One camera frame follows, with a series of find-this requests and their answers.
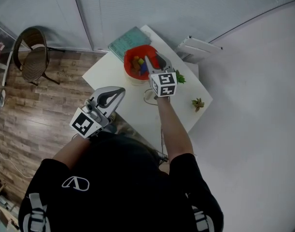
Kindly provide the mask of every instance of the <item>cable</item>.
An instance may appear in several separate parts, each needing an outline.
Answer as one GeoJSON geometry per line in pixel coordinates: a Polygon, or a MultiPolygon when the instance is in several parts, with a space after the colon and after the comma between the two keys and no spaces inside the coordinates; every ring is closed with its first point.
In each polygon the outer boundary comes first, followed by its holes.
{"type": "MultiPolygon", "coordinates": [[[[152,88],[149,88],[149,89],[147,89],[147,90],[144,92],[143,100],[144,100],[145,103],[147,103],[147,104],[154,105],[154,106],[158,106],[158,104],[154,104],[154,103],[150,103],[150,102],[146,101],[146,99],[145,99],[145,95],[146,95],[146,92],[149,91],[149,90],[153,90],[153,89],[152,89],[152,88]]],[[[161,127],[161,126],[160,126],[160,129],[161,129],[160,137],[161,137],[161,154],[162,154],[162,159],[161,159],[159,165],[161,165],[163,162],[167,161],[167,157],[166,157],[165,154],[163,153],[163,132],[162,132],[162,127],[161,127]]]]}
{"type": "Polygon", "coordinates": [[[5,159],[5,158],[2,156],[1,152],[0,152],[0,156],[1,156],[2,159],[4,159],[4,160],[8,160],[10,163],[12,163],[12,165],[16,168],[16,170],[18,170],[18,172],[19,172],[22,176],[24,176],[25,178],[28,178],[28,179],[32,179],[32,178],[33,178],[33,177],[27,177],[27,176],[23,175],[22,172],[19,171],[19,169],[14,165],[14,163],[13,163],[10,159],[5,159]]]}
{"type": "Polygon", "coordinates": [[[16,170],[18,170],[18,172],[19,172],[22,176],[24,176],[25,178],[28,178],[28,179],[33,178],[33,177],[27,177],[27,176],[23,175],[22,172],[19,171],[19,169],[14,165],[14,163],[13,163],[10,159],[5,159],[5,158],[2,156],[1,152],[0,152],[0,156],[1,156],[2,159],[4,159],[4,160],[8,160],[10,163],[12,163],[12,165],[16,168],[16,170]]]}
{"type": "Polygon", "coordinates": [[[149,91],[149,90],[153,90],[153,89],[150,88],[150,89],[147,89],[147,90],[144,92],[143,100],[144,100],[145,103],[147,103],[147,104],[154,105],[154,106],[158,106],[158,104],[154,104],[154,103],[150,103],[150,102],[146,101],[146,99],[145,99],[145,95],[146,95],[146,92],[149,91]]]}
{"type": "Polygon", "coordinates": [[[77,134],[75,134],[72,138],[71,138],[71,140],[73,140],[74,139],[74,137],[76,136],[76,135],[78,135],[78,133],[77,134]]]}

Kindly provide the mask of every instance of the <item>small succulent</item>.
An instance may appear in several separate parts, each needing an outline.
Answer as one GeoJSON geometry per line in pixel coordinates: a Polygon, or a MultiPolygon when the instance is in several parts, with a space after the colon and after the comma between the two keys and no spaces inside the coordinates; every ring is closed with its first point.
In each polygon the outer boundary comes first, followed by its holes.
{"type": "Polygon", "coordinates": [[[204,107],[204,102],[202,102],[202,99],[196,99],[196,100],[192,100],[192,105],[195,106],[196,108],[196,112],[200,110],[201,107],[204,107]]]}
{"type": "Polygon", "coordinates": [[[185,83],[185,78],[183,75],[180,74],[179,71],[176,71],[176,79],[177,79],[177,83],[185,83]]]}

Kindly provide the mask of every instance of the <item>black and white marker cube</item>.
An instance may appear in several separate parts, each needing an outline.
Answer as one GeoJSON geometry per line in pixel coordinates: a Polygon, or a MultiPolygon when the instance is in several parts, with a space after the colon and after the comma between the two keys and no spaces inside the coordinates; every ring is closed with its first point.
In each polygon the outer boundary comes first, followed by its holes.
{"type": "Polygon", "coordinates": [[[177,79],[176,73],[151,74],[151,87],[158,97],[175,95],[177,79]]]}
{"type": "Polygon", "coordinates": [[[70,122],[70,126],[75,129],[83,138],[101,129],[101,125],[92,119],[88,114],[78,108],[70,122]]]}

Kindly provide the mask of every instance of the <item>white wall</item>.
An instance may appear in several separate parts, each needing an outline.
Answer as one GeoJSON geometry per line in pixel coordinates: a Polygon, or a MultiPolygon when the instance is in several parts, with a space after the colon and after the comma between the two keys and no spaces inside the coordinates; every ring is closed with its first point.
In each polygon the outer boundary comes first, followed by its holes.
{"type": "Polygon", "coordinates": [[[41,26],[50,47],[91,50],[75,0],[0,0],[0,26],[14,36],[41,26]]]}
{"type": "Polygon", "coordinates": [[[94,49],[148,24],[173,49],[188,35],[210,41],[293,0],[78,0],[94,49]]]}
{"type": "Polygon", "coordinates": [[[213,102],[190,131],[225,232],[295,228],[295,3],[214,42],[199,63],[213,102]]]}

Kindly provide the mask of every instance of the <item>notebook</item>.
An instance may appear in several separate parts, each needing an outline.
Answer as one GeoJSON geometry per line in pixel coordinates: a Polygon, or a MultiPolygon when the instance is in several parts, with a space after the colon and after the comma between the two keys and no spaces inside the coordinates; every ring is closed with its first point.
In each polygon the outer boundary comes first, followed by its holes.
{"type": "Polygon", "coordinates": [[[109,49],[124,62],[127,50],[150,43],[151,40],[138,27],[134,27],[109,44],[109,49]]]}

